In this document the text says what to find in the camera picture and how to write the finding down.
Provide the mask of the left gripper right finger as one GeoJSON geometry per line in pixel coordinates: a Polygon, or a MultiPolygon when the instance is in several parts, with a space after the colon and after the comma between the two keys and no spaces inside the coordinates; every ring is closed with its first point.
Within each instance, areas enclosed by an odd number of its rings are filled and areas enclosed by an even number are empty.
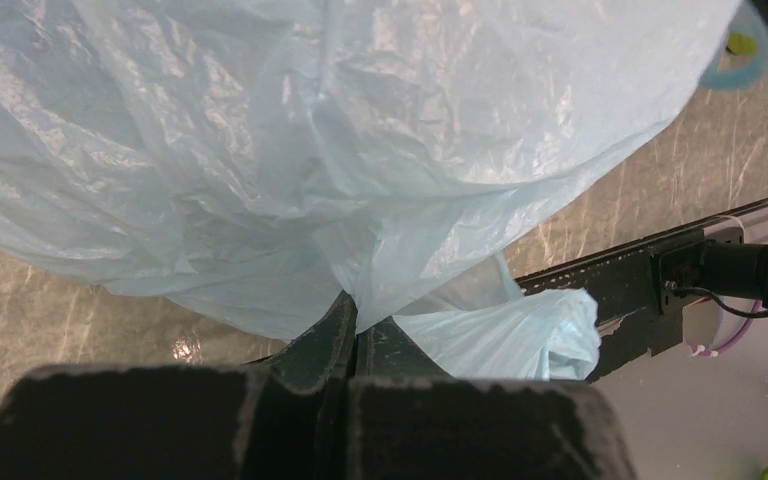
{"type": "Polygon", "coordinates": [[[580,381],[458,380],[394,321],[357,338],[348,479],[632,479],[607,399],[580,381]]]}

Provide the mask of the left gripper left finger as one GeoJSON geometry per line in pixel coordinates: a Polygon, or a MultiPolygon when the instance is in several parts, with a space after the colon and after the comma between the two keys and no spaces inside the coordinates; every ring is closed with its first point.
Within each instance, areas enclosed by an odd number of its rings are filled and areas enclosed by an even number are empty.
{"type": "Polygon", "coordinates": [[[51,364],[0,404],[0,479],[332,479],[357,309],[233,365],[51,364]]]}

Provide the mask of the light blue plastic bag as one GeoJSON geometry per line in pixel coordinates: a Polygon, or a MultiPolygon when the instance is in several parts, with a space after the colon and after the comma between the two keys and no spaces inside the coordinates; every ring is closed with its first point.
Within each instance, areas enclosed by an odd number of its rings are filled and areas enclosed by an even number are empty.
{"type": "Polygon", "coordinates": [[[745,1],[0,1],[0,249],[293,339],[347,293],[461,378],[586,378],[503,250],[667,127],[745,1]]]}

